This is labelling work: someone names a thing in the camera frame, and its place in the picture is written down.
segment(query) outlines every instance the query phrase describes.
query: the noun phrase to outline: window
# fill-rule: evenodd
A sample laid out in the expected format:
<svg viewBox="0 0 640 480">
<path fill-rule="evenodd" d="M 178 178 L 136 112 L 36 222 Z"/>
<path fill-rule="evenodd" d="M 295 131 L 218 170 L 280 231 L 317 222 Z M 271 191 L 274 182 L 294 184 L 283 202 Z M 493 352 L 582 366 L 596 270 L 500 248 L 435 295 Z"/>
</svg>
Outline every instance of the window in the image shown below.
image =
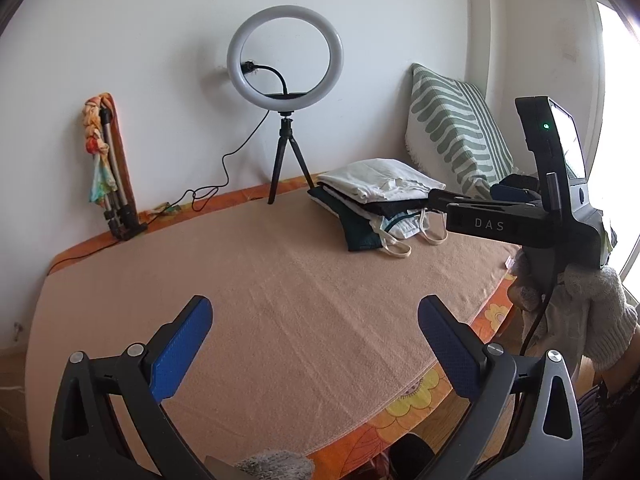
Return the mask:
<svg viewBox="0 0 640 480">
<path fill-rule="evenodd" d="M 609 265 L 625 287 L 640 298 L 640 44 L 606 0 L 591 0 L 600 50 L 599 137 L 591 143 L 587 165 L 590 202 L 609 217 L 618 236 Z"/>
</svg>

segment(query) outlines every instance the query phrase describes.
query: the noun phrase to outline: device screen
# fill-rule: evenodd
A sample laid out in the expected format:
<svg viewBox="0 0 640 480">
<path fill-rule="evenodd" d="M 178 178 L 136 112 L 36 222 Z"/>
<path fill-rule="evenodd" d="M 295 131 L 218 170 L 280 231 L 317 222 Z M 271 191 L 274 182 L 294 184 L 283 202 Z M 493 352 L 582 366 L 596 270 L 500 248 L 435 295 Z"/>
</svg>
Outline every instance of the device screen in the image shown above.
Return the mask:
<svg viewBox="0 0 640 480">
<path fill-rule="evenodd" d="M 569 178 L 586 178 L 582 149 L 580 148 L 580 140 L 578 140 L 578 131 L 575 129 L 574 119 L 553 101 L 549 100 L 549 105 L 560 136 L 567 176 Z"/>
</svg>

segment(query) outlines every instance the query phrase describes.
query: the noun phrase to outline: ring light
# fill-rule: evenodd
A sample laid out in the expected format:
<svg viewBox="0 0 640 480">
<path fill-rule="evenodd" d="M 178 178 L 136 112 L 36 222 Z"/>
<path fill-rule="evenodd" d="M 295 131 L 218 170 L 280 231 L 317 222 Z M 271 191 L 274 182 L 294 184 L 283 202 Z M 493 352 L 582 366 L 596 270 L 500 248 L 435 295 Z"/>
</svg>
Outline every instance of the ring light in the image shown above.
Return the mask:
<svg viewBox="0 0 640 480">
<path fill-rule="evenodd" d="M 247 38 L 256 28 L 278 18 L 295 18 L 313 25 L 324 36 L 329 47 L 329 66 L 322 81 L 304 95 L 284 100 L 258 92 L 244 77 L 240 67 L 242 48 Z M 265 110 L 292 112 L 317 103 L 331 91 L 338 82 L 340 72 L 342 72 L 343 58 L 340 36 L 324 16 L 305 7 L 284 5 L 261 10 L 240 25 L 229 44 L 229 50 L 226 54 L 226 68 L 236 90 L 247 101 Z"/>
</svg>

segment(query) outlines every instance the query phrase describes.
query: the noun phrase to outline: green striped pillow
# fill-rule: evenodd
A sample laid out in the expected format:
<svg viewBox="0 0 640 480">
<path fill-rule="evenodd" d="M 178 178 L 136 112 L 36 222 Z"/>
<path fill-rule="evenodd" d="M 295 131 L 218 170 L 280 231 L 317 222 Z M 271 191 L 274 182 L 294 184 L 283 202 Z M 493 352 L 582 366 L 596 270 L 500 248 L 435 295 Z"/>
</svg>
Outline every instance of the green striped pillow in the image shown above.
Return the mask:
<svg viewBox="0 0 640 480">
<path fill-rule="evenodd" d="M 513 158 L 473 85 L 414 64 L 406 146 L 420 170 L 453 192 L 489 198 L 513 172 Z"/>
</svg>

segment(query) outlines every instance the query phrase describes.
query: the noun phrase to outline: tripod leg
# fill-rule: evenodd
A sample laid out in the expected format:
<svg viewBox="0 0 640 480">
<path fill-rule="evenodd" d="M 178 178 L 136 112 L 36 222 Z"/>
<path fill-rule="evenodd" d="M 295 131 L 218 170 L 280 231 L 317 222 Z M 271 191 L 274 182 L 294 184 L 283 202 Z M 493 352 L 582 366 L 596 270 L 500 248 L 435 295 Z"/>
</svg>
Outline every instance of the tripod leg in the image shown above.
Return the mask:
<svg viewBox="0 0 640 480">
<path fill-rule="evenodd" d="M 269 190 L 269 200 L 267 204 L 273 204 L 276 200 L 276 191 L 278 190 L 278 181 L 280 179 L 280 170 L 282 169 L 282 159 L 284 158 L 284 150 L 287 147 L 287 137 L 278 139 L 278 149 L 276 150 L 276 162 L 273 165 L 273 176 L 271 177 L 271 189 Z"/>
<path fill-rule="evenodd" d="M 300 151 L 300 146 L 296 142 L 296 139 L 293 138 L 293 135 L 289 137 L 289 142 L 291 143 L 291 147 L 293 148 L 293 153 L 296 155 L 296 159 L 298 160 L 298 164 L 302 169 L 302 173 L 306 178 L 306 183 L 309 184 L 310 188 L 314 188 L 314 181 L 311 180 L 311 175 L 309 175 L 309 170 L 306 168 L 305 159 L 302 157 L 302 152 Z"/>
</svg>

